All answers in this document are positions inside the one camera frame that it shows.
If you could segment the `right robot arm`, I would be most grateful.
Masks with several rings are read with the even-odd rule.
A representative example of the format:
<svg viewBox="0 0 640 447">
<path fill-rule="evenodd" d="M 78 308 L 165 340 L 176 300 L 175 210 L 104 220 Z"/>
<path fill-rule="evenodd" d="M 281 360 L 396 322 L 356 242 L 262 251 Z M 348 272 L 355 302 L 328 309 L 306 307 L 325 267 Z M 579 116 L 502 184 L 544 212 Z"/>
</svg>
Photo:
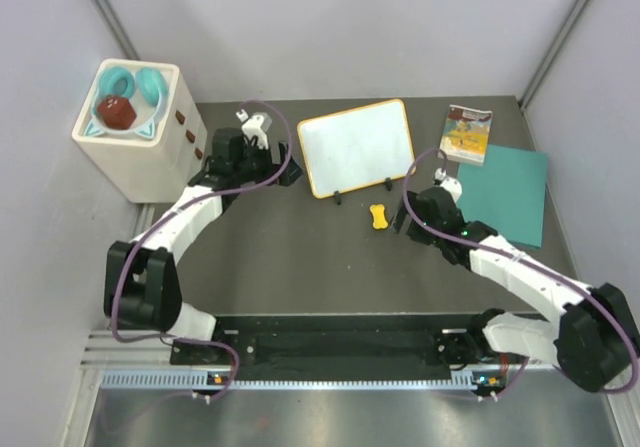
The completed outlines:
<svg viewBox="0 0 640 447">
<path fill-rule="evenodd" d="M 639 331 L 622 290 L 566 277 L 496 229 L 465 220 L 457 206 L 461 193 L 460 183 L 446 175 L 420 193 L 404 189 L 394 228 L 405 228 L 413 241 L 436 247 L 450 264 L 503 287 L 539 316 L 500 309 L 477 316 L 468 328 L 469 355 L 481 363 L 500 353 L 540 360 L 592 393 L 614 393 L 610 382 L 628 371 L 619 390 L 631 390 L 639 380 Z"/>
</svg>

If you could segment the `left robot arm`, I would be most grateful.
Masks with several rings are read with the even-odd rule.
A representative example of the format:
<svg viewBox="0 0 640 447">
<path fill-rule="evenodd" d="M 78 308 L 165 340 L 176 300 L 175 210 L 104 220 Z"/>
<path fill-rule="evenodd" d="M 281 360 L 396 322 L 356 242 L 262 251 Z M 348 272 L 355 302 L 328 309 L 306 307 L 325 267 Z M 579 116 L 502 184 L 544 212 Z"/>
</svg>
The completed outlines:
<svg viewBox="0 0 640 447">
<path fill-rule="evenodd" d="M 288 187 L 301 176 L 287 142 L 274 159 L 257 135 L 240 128 L 215 132 L 212 150 L 188 181 L 178 200 L 134 239 L 114 242 L 108 250 L 104 312 L 113 337 L 122 343 L 122 327 L 144 330 L 144 338 L 171 337 L 192 343 L 205 363 L 226 354 L 227 341 L 216 333 L 216 319 L 184 301 L 178 264 L 199 235 L 218 220 L 234 200 L 262 187 Z"/>
</svg>

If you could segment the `yellow-framed whiteboard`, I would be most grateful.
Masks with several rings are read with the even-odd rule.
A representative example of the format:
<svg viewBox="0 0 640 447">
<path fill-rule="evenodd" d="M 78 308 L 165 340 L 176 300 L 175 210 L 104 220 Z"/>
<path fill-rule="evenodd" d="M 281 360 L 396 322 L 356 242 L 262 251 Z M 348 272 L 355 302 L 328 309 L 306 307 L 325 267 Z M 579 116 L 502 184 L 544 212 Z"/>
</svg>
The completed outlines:
<svg viewBox="0 0 640 447">
<path fill-rule="evenodd" d="M 303 120 L 297 134 L 317 199 L 402 178 L 415 160 L 400 99 Z"/>
</svg>

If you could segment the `yellow whiteboard eraser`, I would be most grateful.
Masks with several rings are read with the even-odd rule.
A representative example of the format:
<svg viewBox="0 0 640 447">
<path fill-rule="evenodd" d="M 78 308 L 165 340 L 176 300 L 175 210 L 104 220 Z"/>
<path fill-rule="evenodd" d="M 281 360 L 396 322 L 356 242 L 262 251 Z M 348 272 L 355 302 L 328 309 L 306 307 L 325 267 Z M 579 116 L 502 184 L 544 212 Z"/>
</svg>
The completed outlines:
<svg viewBox="0 0 640 447">
<path fill-rule="evenodd" d="M 374 230 L 386 230 L 389 227 L 384 204 L 370 205 L 369 212 L 372 216 L 372 227 Z"/>
</svg>

